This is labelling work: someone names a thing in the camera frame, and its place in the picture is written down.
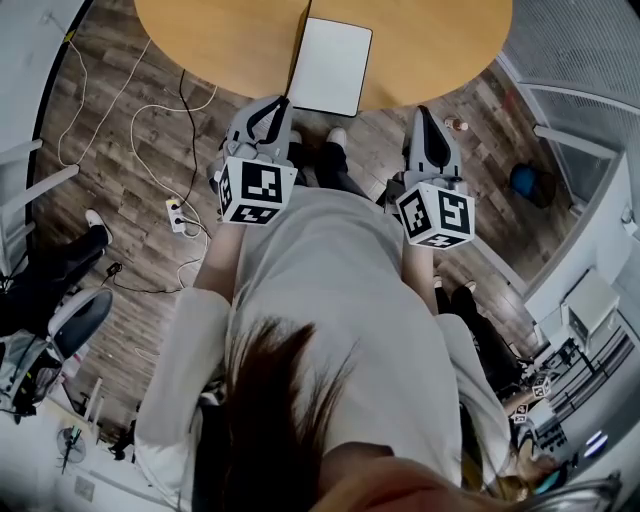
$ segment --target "round wooden table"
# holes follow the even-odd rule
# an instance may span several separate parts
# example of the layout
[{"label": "round wooden table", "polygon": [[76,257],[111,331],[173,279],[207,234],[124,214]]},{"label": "round wooden table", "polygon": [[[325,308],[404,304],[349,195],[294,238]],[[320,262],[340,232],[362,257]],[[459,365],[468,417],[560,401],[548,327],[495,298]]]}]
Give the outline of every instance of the round wooden table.
[{"label": "round wooden table", "polygon": [[[252,98],[284,94],[308,0],[135,0],[180,66]],[[477,76],[509,32],[512,0],[313,0],[308,15],[373,30],[361,110],[420,103]]]}]

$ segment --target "small bottle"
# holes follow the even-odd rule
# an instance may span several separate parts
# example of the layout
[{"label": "small bottle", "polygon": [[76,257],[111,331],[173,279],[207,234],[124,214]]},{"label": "small bottle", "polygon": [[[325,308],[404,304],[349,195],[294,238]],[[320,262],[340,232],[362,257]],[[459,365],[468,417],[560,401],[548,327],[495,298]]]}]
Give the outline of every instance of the small bottle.
[{"label": "small bottle", "polygon": [[469,129],[469,123],[460,121],[460,119],[455,117],[446,118],[444,120],[444,125],[450,130],[454,130],[456,132],[466,132]]}]

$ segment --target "white power strip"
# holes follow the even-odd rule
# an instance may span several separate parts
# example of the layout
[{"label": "white power strip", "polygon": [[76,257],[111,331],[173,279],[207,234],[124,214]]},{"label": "white power strip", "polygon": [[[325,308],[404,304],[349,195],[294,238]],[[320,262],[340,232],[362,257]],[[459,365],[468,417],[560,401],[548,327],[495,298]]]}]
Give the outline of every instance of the white power strip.
[{"label": "white power strip", "polygon": [[177,222],[184,219],[184,212],[182,206],[177,199],[167,199],[167,212],[169,213],[169,224],[171,224],[171,230],[174,233],[184,233],[187,229],[186,222]]}]

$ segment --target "wooden floor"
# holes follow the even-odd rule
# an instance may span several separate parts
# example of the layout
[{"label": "wooden floor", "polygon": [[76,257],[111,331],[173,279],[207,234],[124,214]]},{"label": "wooden floor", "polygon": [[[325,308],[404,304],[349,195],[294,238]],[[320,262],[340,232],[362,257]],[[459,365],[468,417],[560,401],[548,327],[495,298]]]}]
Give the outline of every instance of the wooden floor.
[{"label": "wooden floor", "polygon": [[[82,153],[127,79],[147,36],[136,17],[133,0],[95,0],[74,42],[83,55],[89,80],[85,108],[63,141],[65,161],[75,161]],[[82,161],[79,175],[35,203],[35,242],[43,249],[82,234],[87,208],[95,208],[105,218],[115,240],[86,278],[85,286],[100,285],[107,267],[119,261],[124,271],[118,281],[124,285],[176,289],[178,266],[202,253],[202,236],[188,240],[171,233],[164,203],[168,194],[134,159],[129,141],[131,117],[140,107],[159,103],[182,108],[178,97],[181,71],[152,43]],[[36,179],[61,167],[56,145],[78,108],[82,76],[77,56],[68,51],[49,101]],[[183,89],[193,108],[207,101],[213,86],[187,75]],[[209,230],[216,227],[218,203],[209,190],[204,168],[214,158],[234,113],[248,101],[220,89],[207,108],[194,113],[199,173],[190,201]],[[456,137],[462,148],[464,176],[477,200],[477,233],[525,279],[533,277],[566,236],[573,218],[562,187],[546,211],[508,189],[508,176],[517,162],[531,162],[559,176],[548,147],[531,131],[531,114],[495,63],[476,80],[427,105],[441,117],[454,115],[469,123],[470,130]],[[316,146],[332,126],[344,126],[349,135],[350,172],[375,199],[384,190],[385,180],[402,168],[400,150],[412,113],[413,108],[407,107],[344,119],[297,112],[295,123],[305,141]],[[148,109],[135,126],[140,156],[159,180],[181,194],[188,190],[193,169],[190,138],[185,114]],[[471,245],[439,254],[436,263],[449,290],[470,278],[478,282],[476,295],[481,310],[508,342],[523,354],[538,348],[531,318],[520,298]],[[195,271],[185,269],[185,282],[191,282]],[[88,393],[101,376],[106,398],[104,417],[123,425],[131,420],[149,384],[154,368],[152,355],[157,354],[167,331],[176,296],[121,288],[114,288],[114,294],[112,313],[93,337],[89,356],[69,391],[74,397]]]}]

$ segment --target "white notebook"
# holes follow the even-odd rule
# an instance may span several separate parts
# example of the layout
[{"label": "white notebook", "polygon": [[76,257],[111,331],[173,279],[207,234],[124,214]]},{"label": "white notebook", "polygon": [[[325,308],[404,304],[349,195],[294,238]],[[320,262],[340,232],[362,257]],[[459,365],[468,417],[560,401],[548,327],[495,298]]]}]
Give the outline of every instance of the white notebook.
[{"label": "white notebook", "polygon": [[372,31],[309,18],[287,97],[294,107],[358,113]]}]

